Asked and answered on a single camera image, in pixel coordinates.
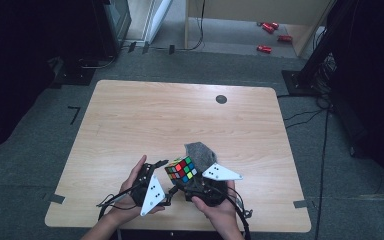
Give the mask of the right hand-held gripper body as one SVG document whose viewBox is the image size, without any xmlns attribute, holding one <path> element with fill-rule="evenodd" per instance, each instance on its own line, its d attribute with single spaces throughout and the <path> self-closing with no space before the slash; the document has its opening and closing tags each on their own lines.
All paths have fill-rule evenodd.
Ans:
<svg viewBox="0 0 384 240">
<path fill-rule="evenodd" d="M 183 188 L 183 192 L 188 202 L 196 196 L 208 206 L 218 206 L 228 195 L 227 181 L 242 179 L 241 174 L 214 163 L 204 172 L 195 175 Z"/>
</svg>

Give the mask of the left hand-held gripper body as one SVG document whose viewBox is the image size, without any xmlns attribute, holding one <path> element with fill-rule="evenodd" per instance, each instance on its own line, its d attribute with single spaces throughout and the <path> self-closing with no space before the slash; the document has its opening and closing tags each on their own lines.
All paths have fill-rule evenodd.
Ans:
<svg viewBox="0 0 384 240">
<path fill-rule="evenodd" d="M 141 216 L 150 213 L 165 198 L 165 192 L 154 174 L 156 168 L 155 164 L 144 164 L 130 192 L 134 203 L 141 208 Z"/>
</svg>

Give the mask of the multicoloured puzzle cube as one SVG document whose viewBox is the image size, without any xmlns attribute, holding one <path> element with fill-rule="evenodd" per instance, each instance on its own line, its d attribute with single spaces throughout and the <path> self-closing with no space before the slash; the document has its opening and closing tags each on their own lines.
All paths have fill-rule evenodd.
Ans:
<svg viewBox="0 0 384 240">
<path fill-rule="evenodd" d="M 189 156 L 175 159 L 165 167 L 165 172 L 173 184 L 186 184 L 198 173 Z"/>
</svg>

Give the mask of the grey fluffy cloth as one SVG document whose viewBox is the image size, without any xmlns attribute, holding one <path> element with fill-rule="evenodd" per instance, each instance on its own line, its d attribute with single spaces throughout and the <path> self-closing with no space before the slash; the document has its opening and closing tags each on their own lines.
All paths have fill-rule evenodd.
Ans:
<svg viewBox="0 0 384 240">
<path fill-rule="evenodd" d="M 202 142 L 188 143 L 185 150 L 199 172 L 206 171 L 217 162 L 216 154 Z"/>
</svg>

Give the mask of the person's left hand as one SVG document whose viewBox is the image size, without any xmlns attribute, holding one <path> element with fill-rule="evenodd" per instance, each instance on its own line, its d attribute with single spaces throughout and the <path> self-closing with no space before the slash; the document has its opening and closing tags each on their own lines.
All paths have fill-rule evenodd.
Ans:
<svg viewBox="0 0 384 240">
<path fill-rule="evenodd" d="M 139 171 L 147 160 L 147 156 L 143 155 L 137 164 L 132 168 L 128 178 L 122 183 L 120 191 L 127 190 L 133 186 Z M 115 227 L 119 227 L 134 218 L 138 217 L 141 213 L 141 208 L 137 207 L 134 200 L 130 195 L 125 196 L 120 201 L 116 202 L 114 206 L 105 215 L 109 219 L 110 223 Z"/>
</svg>

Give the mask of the person's right hand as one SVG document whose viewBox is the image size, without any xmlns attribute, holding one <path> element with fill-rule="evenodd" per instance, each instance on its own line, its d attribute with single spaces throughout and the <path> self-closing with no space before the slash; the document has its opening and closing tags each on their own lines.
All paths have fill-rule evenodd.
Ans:
<svg viewBox="0 0 384 240">
<path fill-rule="evenodd" d="M 192 202 L 197 209 L 205 215 L 220 234 L 229 234 L 239 230 L 234 206 L 236 201 L 235 183 L 233 180 L 228 180 L 226 185 L 227 197 L 218 206 L 210 207 L 197 196 L 192 198 Z"/>
</svg>

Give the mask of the black metal stand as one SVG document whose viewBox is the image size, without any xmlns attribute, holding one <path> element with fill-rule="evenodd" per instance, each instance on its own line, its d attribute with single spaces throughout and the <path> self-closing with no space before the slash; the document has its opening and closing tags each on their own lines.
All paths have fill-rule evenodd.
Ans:
<svg viewBox="0 0 384 240">
<path fill-rule="evenodd" d="M 326 33 L 300 71 L 282 71 L 282 76 L 290 96 L 317 96 L 321 94 L 316 89 L 316 72 L 331 51 L 334 37 L 340 28 L 345 25 L 345 18 L 350 12 L 356 0 L 340 0 L 335 3 L 336 12 L 328 16 L 328 27 Z"/>
</svg>

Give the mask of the white panel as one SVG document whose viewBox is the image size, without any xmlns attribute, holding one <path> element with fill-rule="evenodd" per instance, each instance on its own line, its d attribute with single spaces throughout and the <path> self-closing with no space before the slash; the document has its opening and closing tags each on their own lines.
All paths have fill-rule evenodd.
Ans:
<svg viewBox="0 0 384 240">
<path fill-rule="evenodd" d="M 144 41 L 152 43 L 172 5 L 173 0 L 152 0 Z"/>
</svg>

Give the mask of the black cabinet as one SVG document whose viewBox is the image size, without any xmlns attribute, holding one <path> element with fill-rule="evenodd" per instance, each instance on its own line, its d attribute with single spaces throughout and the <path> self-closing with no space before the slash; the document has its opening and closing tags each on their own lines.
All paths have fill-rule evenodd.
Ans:
<svg viewBox="0 0 384 240">
<path fill-rule="evenodd" d="M 92 0 L 105 57 L 116 57 L 131 24 L 127 0 Z"/>
</svg>

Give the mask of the black curtain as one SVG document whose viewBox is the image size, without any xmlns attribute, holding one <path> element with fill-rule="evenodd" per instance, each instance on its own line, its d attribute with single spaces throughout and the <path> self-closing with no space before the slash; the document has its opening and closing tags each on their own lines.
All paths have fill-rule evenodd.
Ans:
<svg viewBox="0 0 384 240">
<path fill-rule="evenodd" d="M 87 0 L 0 0 L 0 144 L 54 81 L 54 57 L 75 61 L 70 42 Z"/>
<path fill-rule="evenodd" d="M 352 141 L 384 168 L 384 0 L 337 0 L 329 24 L 346 3 L 351 8 L 331 44 L 337 69 L 329 85 L 357 118 Z"/>
</svg>

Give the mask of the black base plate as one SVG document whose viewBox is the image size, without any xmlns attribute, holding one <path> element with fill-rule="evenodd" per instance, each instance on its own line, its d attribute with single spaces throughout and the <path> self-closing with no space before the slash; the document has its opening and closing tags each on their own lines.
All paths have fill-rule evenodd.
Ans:
<svg viewBox="0 0 384 240">
<path fill-rule="evenodd" d="M 78 60 L 68 58 L 63 60 L 63 65 L 58 71 L 54 83 L 57 85 L 88 86 L 94 73 L 94 69 L 85 68 Z"/>
</svg>

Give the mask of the wooden desk frame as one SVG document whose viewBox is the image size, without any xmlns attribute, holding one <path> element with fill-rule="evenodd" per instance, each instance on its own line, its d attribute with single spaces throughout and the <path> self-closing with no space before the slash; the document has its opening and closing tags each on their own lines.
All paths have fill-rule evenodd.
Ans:
<svg viewBox="0 0 384 240">
<path fill-rule="evenodd" d="M 286 24 L 292 46 L 302 56 L 312 36 L 322 25 L 336 0 L 186 0 L 185 45 L 189 19 L 204 18 Z"/>
</svg>

